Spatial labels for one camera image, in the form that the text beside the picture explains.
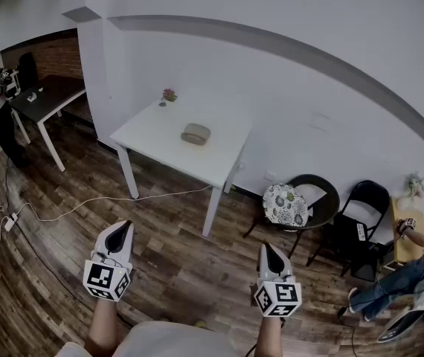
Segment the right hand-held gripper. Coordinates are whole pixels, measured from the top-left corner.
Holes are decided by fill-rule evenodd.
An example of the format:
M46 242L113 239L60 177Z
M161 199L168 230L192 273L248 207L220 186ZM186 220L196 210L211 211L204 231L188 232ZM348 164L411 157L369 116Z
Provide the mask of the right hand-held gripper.
M289 317L302 304L301 284L289 258L268 242L260 246L256 285L253 304L263 317Z

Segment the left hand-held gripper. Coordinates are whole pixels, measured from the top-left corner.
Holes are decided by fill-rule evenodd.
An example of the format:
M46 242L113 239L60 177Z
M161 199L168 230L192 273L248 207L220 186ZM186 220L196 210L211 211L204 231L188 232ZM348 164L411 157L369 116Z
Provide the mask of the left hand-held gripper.
M83 273L83 286L91 296L114 302L122 298L131 283L133 240L130 220L110 225L99 234ZM108 256L115 253L117 260Z

